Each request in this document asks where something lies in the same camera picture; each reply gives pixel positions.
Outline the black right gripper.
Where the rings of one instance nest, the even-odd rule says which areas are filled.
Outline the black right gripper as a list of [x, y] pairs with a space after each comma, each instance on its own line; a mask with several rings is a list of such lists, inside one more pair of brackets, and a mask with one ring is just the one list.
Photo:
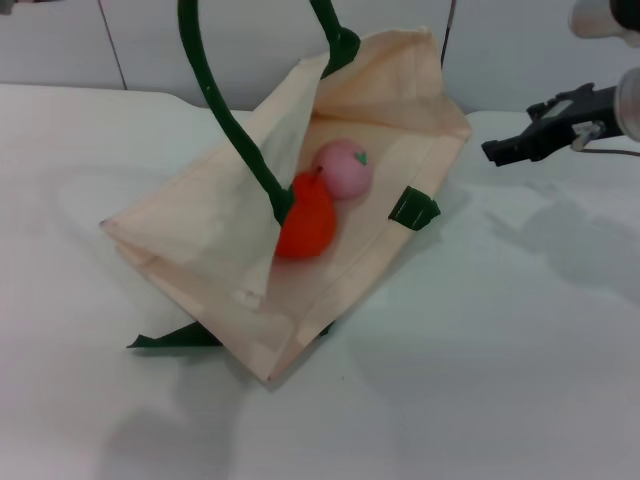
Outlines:
[[502, 167], [543, 160], [572, 144], [579, 131], [591, 124], [600, 127], [600, 138], [622, 136], [614, 112], [615, 93], [615, 86], [595, 90], [593, 83], [561, 92], [527, 108], [531, 124], [522, 135], [486, 141], [482, 150], [490, 162]]

